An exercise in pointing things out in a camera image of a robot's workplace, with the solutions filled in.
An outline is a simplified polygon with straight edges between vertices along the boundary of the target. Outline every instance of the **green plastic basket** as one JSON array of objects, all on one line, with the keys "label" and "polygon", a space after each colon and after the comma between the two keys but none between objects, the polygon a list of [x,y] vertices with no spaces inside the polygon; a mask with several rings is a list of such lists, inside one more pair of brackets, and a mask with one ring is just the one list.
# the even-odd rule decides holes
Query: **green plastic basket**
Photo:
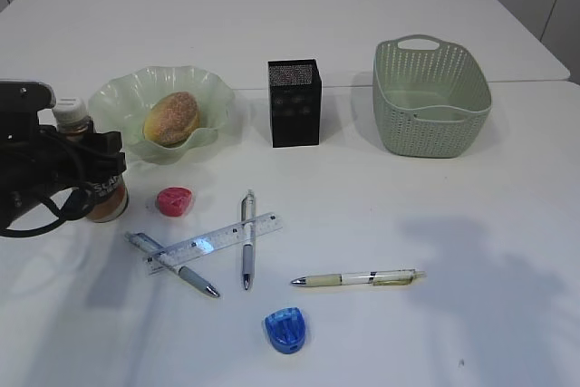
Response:
[{"label": "green plastic basket", "polygon": [[[439,46],[402,48],[408,40]],[[427,35],[377,46],[372,100],[387,150],[422,158],[457,157],[473,143],[491,110],[488,83],[471,53]]]}]

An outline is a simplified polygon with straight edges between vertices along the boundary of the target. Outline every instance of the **mesh pen cup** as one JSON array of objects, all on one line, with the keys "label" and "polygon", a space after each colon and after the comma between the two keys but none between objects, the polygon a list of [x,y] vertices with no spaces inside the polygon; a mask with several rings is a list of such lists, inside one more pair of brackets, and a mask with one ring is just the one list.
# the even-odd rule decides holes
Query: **mesh pen cup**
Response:
[{"label": "mesh pen cup", "polygon": [[[409,40],[438,46],[401,47]],[[403,156],[455,158],[478,136],[491,110],[491,93],[465,47],[411,35],[377,46],[372,102],[387,150]]]},{"label": "mesh pen cup", "polygon": [[269,62],[268,80],[273,146],[318,145],[323,85],[316,60]]}]

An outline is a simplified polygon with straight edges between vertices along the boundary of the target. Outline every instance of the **ballpoint pen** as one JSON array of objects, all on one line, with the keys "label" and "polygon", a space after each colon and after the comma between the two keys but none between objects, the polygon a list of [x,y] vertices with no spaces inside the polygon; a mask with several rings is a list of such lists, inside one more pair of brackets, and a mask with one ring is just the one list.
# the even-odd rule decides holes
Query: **ballpoint pen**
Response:
[{"label": "ballpoint pen", "polygon": [[[256,197],[250,189],[242,200],[242,221],[256,217]],[[254,275],[254,244],[256,243],[256,227],[253,222],[244,225],[246,242],[242,247],[242,282],[246,290],[252,284]]]},{"label": "ballpoint pen", "polygon": [[[163,249],[162,245],[147,236],[145,233],[132,234],[127,232],[125,233],[125,237],[135,247],[147,254],[155,253]],[[212,298],[219,298],[219,292],[217,289],[212,286],[208,280],[199,276],[187,266],[174,266],[171,262],[171,257],[164,253],[156,255],[154,258],[183,281],[193,285],[202,294],[211,296]]]},{"label": "ballpoint pen", "polygon": [[323,285],[409,285],[417,278],[426,274],[415,269],[399,269],[396,271],[373,271],[351,274],[327,274],[325,276],[303,276],[290,282],[291,285],[302,287],[318,287]]}]

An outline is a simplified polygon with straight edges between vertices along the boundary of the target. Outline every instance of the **basket handle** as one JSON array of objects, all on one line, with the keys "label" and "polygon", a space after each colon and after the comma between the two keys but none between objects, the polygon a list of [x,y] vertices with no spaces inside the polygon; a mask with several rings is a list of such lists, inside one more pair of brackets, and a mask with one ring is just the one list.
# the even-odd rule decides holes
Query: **basket handle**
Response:
[{"label": "basket handle", "polygon": [[479,115],[479,112],[466,111],[465,109],[446,105],[427,106],[411,110],[409,113],[416,121],[422,122],[464,122]]},{"label": "basket handle", "polygon": [[[437,47],[434,49],[405,49],[404,47],[401,47],[401,43],[404,43],[405,41],[412,41],[412,40],[431,41],[432,43],[437,44]],[[402,38],[398,38],[398,39],[392,40],[392,41],[397,44],[397,48],[399,48],[400,50],[408,50],[408,51],[429,50],[429,51],[434,52],[436,50],[439,50],[441,48],[442,44],[445,44],[445,42],[443,40],[440,40],[439,38],[435,38],[434,36],[429,36],[429,35],[424,35],[424,34],[407,35],[407,36],[403,36]]]}]

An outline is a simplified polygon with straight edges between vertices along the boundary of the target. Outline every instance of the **sharpener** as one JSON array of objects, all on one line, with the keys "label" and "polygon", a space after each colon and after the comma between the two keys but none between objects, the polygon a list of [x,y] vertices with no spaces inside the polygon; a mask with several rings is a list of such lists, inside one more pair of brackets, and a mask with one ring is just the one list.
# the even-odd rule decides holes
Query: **sharpener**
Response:
[{"label": "sharpener", "polygon": [[264,319],[270,343],[280,353],[297,353],[305,344],[306,325],[297,307],[283,308]]},{"label": "sharpener", "polygon": [[272,145],[318,145],[323,83],[316,60],[271,61],[268,80]]}]

